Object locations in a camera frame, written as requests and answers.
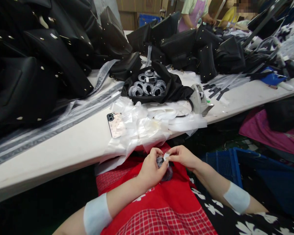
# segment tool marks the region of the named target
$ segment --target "worker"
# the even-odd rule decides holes
[[[231,7],[227,13],[222,18],[219,27],[226,28],[234,28],[236,23],[239,20],[239,17],[247,17],[249,20],[256,13],[251,13],[251,3],[249,0],[239,0],[239,3],[235,3],[233,7]]]
[[[191,28],[198,29],[197,23],[200,18],[208,24],[216,24],[216,21],[208,13],[207,2],[208,0],[185,0],[178,26],[179,32]]]
[[[163,152],[152,148],[143,163],[69,217],[54,235],[294,234],[294,222],[269,213],[186,147],[176,146],[169,153],[158,168],[156,159]],[[173,177],[161,181],[168,161],[174,162]],[[107,179],[117,176],[118,171]],[[212,197],[196,189],[195,176]]]

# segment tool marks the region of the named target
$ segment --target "white sleeve cover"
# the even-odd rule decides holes
[[[230,184],[229,190],[223,195],[224,199],[236,210],[243,214],[251,202],[251,196],[244,189],[241,189],[236,184]]]
[[[87,235],[100,234],[111,223],[106,193],[86,204],[83,220]]]

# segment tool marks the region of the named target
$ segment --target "metal rivet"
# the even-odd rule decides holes
[[[54,34],[50,34],[51,35],[51,37],[53,37],[54,39],[58,39],[58,37],[56,36],[56,35],[54,35]]]

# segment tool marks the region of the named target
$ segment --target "blue basket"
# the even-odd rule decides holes
[[[206,153],[206,157],[201,160],[212,166],[223,177],[243,188],[237,156],[233,149]]]
[[[145,14],[140,14],[139,15],[139,27],[144,26],[145,24],[148,24],[154,20],[157,20],[160,22],[160,17],[158,16],[152,16],[152,15],[145,15]]]
[[[294,217],[294,168],[249,150],[233,148],[233,153],[240,164],[257,172],[284,212]]]

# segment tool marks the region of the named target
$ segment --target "phone case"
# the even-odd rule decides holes
[[[119,138],[125,134],[125,125],[121,113],[110,113],[107,115],[112,138]]]

